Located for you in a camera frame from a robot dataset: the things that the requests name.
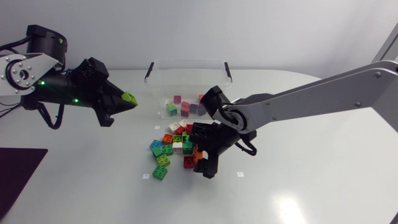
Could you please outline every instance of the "table surface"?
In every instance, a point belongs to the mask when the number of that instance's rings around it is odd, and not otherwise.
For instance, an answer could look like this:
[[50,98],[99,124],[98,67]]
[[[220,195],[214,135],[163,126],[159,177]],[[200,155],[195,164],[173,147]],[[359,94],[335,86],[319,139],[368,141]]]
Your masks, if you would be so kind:
[[[37,111],[19,108],[0,119],[2,147],[49,149],[3,223],[390,223],[398,211],[398,135],[373,109],[267,124],[252,141],[257,155],[231,147],[213,179],[184,169],[175,154],[160,181],[151,174],[157,164],[149,145],[179,119],[159,118],[146,71],[109,73],[139,102],[114,115],[110,128],[76,106],[65,108],[56,131]],[[231,73],[230,100],[318,80],[276,70]]]

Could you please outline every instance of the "plastic bin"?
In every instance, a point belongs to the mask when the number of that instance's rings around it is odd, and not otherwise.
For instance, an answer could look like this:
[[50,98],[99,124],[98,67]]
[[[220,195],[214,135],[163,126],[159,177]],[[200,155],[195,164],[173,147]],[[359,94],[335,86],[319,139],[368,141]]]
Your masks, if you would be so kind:
[[[216,85],[222,90],[227,89],[232,77],[228,64],[220,59],[158,59],[151,63],[144,81],[159,105],[162,118],[211,119],[207,113],[201,116],[193,113],[195,110],[188,117],[182,116],[181,104],[194,104],[193,109],[195,105],[200,107],[199,95],[204,95]],[[174,96],[181,96],[181,103],[174,103]],[[176,115],[169,115],[168,103],[174,103]]]

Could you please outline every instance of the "interlocking cube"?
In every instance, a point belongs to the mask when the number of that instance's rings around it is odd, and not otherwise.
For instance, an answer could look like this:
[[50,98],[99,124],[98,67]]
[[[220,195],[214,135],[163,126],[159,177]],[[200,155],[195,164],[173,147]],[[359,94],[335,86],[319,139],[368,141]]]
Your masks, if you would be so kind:
[[157,166],[153,171],[152,176],[154,176],[156,179],[163,180],[166,174],[167,174],[167,168]]
[[173,143],[173,135],[172,134],[164,134],[163,144],[172,144]]
[[158,158],[156,158],[156,160],[162,167],[167,167],[168,165],[170,165],[170,159],[165,154],[159,156]]
[[203,105],[199,105],[198,107],[198,115],[202,116],[205,115],[207,113],[206,108]]
[[173,151],[174,153],[182,153],[182,142],[173,143]]
[[191,134],[193,124],[187,124],[186,132],[187,134]]
[[170,131],[175,134],[175,131],[180,127],[180,125],[177,122],[174,122],[169,125]]
[[192,169],[195,167],[193,163],[193,156],[184,156],[184,168]]
[[181,96],[174,96],[174,103],[175,104],[180,104],[181,103]]
[[173,142],[182,142],[182,136],[181,135],[175,135],[173,137]]
[[173,154],[173,147],[172,145],[164,145],[162,146],[163,153],[166,154],[166,156],[171,156]]
[[191,103],[191,105],[189,106],[189,111],[191,113],[197,113],[198,112],[198,105]]
[[155,158],[158,158],[158,157],[163,155],[163,152],[162,152],[162,150],[159,147],[155,147],[155,148],[153,148],[151,150],[152,150],[152,153],[155,156]]
[[178,124],[179,124],[181,127],[186,128],[186,127],[187,127],[187,124],[190,124],[190,123],[189,123],[189,121],[187,121],[186,119],[182,119],[180,122],[178,122]]
[[149,146],[149,148],[150,149],[153,149],[153,148],[155,148],[155,147],[162,147],[162,142],[161,141],[159,141],[159,140],[154,140],[153,142],[152,142],[152,144]]
[[203,152],[198,152],[199,147],[195,146],[193,148],[193,162],[196,164],[199,159],[203,158]]

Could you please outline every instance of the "green block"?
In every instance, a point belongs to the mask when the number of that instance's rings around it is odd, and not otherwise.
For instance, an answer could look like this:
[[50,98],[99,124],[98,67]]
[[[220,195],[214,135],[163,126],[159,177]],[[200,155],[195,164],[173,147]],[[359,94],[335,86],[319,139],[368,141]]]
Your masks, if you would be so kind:
[[170,160],[165,154],[159,156],[158,158],[156,158],[156,160],[162,167],[167,167],[168,165],[170,165]]
[[162,150],[160,150],[159,147],[154,147],[151,149],[152,153],[154,154],[155,158],[158,158],[159,156],[163,155]]
[[175,136],[173,137],[173,142],[182,142],[182,136],[175,135]]
[[126,100],[127,102],[130,102],[136,106],[138,106],[136,98],[131,95],[129,92],[125,92],[122,94],[122,99]]
[[166,174],[167,174],[167,168],[164,168],[161,166],[157,166],[156,169],[152,173],[152,175],[159,180],[163,180],[163,178],[166,176]]
[[163,148],[163,153],[166,154],[166,156],[171,156],[174,153],[171,144],[163,145],[162,148]]

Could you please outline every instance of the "building block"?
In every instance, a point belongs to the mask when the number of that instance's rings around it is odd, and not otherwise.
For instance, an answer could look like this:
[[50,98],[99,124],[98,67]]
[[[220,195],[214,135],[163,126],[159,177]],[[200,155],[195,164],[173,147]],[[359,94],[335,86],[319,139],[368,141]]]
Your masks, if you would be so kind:
[[153,148],[155,148],[155,147],[162,147],[162,145],[163,145],[163,143],[161,142],[161,141],[159,141],[159,140],[154,140],[153,142],[152,142],[152,144],[149,146],[149,148],[150,149],[153,149]]
[[185,101],[181,103],[181,107],[182,108],[188,108],[189,109],[189,105],[190,104],[188,102],[185,102]]
[[182,153],[182,142],[173,143],[173,151],[174,153]]
[[190,124],[190,123],[189,123],[189,121],[187,121],[186,119],[182,119],[180,122],[178,122],[178,124],[179,124],[181,127],[186,128],[186,127],[187,127],[187,124]]
[[193,163],[193,156],[184,156],[184,168],[192,169],[195,167]]
[[171,156],[173,154],[173,147],[172,145],[164,145],[162,146],[163,153],[166,154],[166,156]]
[[198,105],[191,103],[189,106],[189,110],[191,113],[197,113],[198,112]]
[[156,160],[162,167],[167,167],[168,165],[170,165],[170,159],[165,154],[159,156],[158,158],[156,158]]
[[187,124],[186,132],[187,134],[191,134],[193,124]]
[[174,103],[175,104],[180,104],[181,103],[181,96],[174,96]]
[[181,135],[175,135],[173,137],[173,142],[182,142],[182,136]]
[[177,122],[174,122],[169,125],[170,131],[175,134],[175,130],[177,130],[180,127],[180,125]]
[[175,130],[175,134],[178,134],[178,135],[182,135],[182,133],[185,131],[185,128],[184,127],[179,127],[179,128],[177,128],[177,130]]
[[204,95],[199,95],[198,97],[198,102],[200,103],[201,99],[203,98]]
[[129,92],[124,92],[124,93],[122,94],[122,99],[124,99],[124,100],[126,100],[127,102],[130,102],[130,103],[132,103],[132,104],[138,106],[138,103],[137,103],[136,98],[135,98],[133,95],[131,95]]
[[173,143],[173,135],[172,134],[164,134],[163,144],[172,144]]
[[155,158],[158,158],[158,157],[163,155],[163,152],[162,152],[162,150],[159,147],[155,147],[155,148],[153,148],[151,150],[152,150],[152,153],[155,156]]
[[195,146],[193,148],[193,162],[196,164],[199,159],[203,158],[203,152],[198,152],[199,147]]
[[152,176],[154,176],[156,179],[163,180],[166,174],[167,174],[167,168],[157,166],[153,171]]
[[206,108],[203,105],[199,105],[198,107],[198,115],[202,116],[205,115],[207,113]]
[[189,117],[189,108],[181,108],[181,116]]

